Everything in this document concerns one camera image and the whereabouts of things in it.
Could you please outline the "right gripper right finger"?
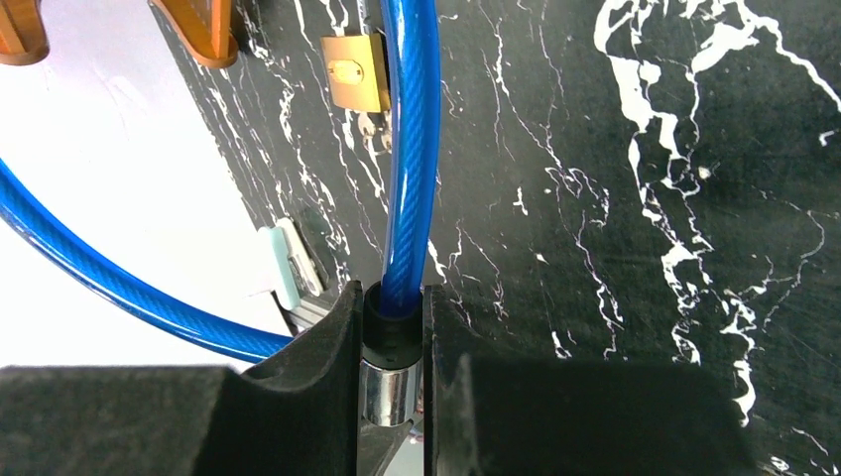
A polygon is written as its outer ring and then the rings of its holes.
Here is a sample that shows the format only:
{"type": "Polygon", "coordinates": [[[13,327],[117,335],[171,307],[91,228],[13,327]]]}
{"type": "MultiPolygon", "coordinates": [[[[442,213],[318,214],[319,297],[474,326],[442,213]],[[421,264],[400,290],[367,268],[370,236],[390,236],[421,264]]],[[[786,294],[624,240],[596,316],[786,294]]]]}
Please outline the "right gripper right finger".
{"type": "Polygon", "coordinates": [[[538,358],[490,343],[439,286],[422,298],[427,475],[752,475],[704,370],[538,358]]]}

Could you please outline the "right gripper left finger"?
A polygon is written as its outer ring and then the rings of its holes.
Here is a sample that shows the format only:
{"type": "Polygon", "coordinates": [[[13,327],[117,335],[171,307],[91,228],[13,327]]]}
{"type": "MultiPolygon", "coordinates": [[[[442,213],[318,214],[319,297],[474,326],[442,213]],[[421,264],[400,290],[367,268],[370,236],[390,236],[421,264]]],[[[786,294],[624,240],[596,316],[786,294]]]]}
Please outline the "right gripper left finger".
{"type": "Polygon", "coordinates": [[[7,367],[5,475],[353,475],[363,291],[237,372],[220,366],[7,367]]]}

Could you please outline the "silver keys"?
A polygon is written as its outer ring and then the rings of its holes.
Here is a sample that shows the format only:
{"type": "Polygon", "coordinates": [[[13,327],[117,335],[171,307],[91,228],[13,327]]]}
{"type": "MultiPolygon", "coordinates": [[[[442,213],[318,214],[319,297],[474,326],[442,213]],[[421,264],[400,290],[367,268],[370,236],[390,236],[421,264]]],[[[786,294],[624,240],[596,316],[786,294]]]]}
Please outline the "silver keys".
{"type": "Polygon", "coordinates": [[[357,127],[366,150],[377,155],[392,153],[392,125],[388,114],[360,113],[357,127]]]}

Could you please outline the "brass padlock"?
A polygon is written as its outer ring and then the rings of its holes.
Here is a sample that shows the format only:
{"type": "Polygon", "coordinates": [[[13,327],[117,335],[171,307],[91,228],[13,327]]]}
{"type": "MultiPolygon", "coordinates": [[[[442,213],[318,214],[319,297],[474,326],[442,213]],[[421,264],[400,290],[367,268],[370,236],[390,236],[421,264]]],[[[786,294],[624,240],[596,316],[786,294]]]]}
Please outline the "brass padlock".
{"type": "Polygon", "coordinates": [[[334,105],[366,113],[391,109],[381,34],[326,36],[320,44],[334,105]]]}

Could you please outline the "blue cable bike lock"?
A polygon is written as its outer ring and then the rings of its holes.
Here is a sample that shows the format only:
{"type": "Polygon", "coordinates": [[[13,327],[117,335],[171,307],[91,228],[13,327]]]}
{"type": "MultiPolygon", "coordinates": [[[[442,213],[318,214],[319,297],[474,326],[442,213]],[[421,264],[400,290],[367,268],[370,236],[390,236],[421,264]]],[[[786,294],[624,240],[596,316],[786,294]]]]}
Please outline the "blue cable bike lock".
{"type": "MultiPolygon", "coordinates": [[[[439,139],[439,36],[430,1],[385,1],[391,67],[393,184],[383,279],[365,298],[362,413],[378,426],[409,420],[421,402],[421,331],[409,327],[421,299],[424,246],[435,191],[439,139]]],[[[153,326],[207,350],[257,363],[287,336],[212,315],[138,280],[80,240],[8,169],[2,219],[89,289],[153,326]]]]}

